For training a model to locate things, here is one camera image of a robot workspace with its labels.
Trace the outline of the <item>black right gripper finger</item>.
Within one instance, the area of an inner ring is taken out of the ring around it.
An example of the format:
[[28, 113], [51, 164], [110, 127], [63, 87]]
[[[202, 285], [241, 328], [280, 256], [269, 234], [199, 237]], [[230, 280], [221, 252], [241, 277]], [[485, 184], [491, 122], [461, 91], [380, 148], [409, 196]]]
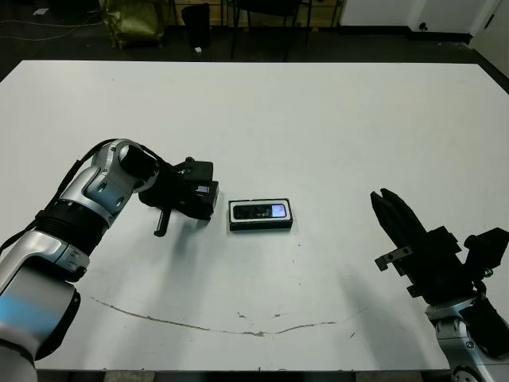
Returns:
[[388, 193], [390, 197], [394, 198], [396, 202], [399, 214], [403, 221], [404, 226], [404, 246], [409, 246], [419, 241], [425, 234], [426, 230], [422, 225], [421, 221], [417, 218], [414, 211], [410, 208], [410, 206], [396, 193], [390, 191], [389, 189], [382, 189], [381, 192], [384, 191]]
[[380, 226], [396, 248], [402, 248], [404, 246], [404, 226], [394, 198], [384, 191], [380, 194], [371, 192], [370, 198], [371, 206]]

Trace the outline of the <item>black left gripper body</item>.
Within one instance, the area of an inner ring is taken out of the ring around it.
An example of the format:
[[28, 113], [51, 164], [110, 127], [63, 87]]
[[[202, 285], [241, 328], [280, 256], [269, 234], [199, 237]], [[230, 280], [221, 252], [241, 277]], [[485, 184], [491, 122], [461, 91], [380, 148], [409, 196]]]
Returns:
[[182, 193], [181, 182], [187, 170], [185, 165], [162, 165], [154, 184], [138, 194], [139, 200], [149, 207], [161, 211], [154, 235], [163, 237], [167, 233], [171, 212], [179, 203], [197, 202], [196, 195]]

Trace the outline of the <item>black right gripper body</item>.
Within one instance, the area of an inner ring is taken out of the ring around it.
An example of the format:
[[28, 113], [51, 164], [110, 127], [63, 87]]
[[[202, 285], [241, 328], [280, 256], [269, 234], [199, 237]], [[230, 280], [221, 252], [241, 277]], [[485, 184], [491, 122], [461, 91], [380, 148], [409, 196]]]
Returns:
[[390, 264], [407, 276], [407, 290], [413, 298], [423, 298], [436, 306], [474, 295], [474, 286], [458, 259], [457, 239], [445, 227], [427, 232], [418, 241], [397, 248], [375, 260], [381, 271]]

